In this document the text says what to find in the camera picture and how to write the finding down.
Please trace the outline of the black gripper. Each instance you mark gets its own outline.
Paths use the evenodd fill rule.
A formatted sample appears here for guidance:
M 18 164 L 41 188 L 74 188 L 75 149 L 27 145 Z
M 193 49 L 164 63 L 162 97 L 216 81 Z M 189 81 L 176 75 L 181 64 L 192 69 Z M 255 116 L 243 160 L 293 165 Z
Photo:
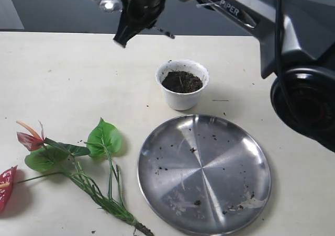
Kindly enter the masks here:
M 160 16 L 166 0 L 125 0 L 114 42 L 125 48 L 127 42 L 139 32 L 138 24 L 149 24 Z

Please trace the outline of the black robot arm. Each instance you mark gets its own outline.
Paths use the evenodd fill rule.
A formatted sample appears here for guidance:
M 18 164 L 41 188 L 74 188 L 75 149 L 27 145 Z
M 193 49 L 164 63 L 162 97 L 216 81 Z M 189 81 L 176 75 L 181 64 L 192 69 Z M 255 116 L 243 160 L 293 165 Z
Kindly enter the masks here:
M 280 120 L 334 150 L 334 7 L 309 0 L 196 1 L 259 41 L 261 76 L 276 75 L 270 99 Z M 124 47 L 154 26 L 165 0 L 121 2 L 114 41 Z

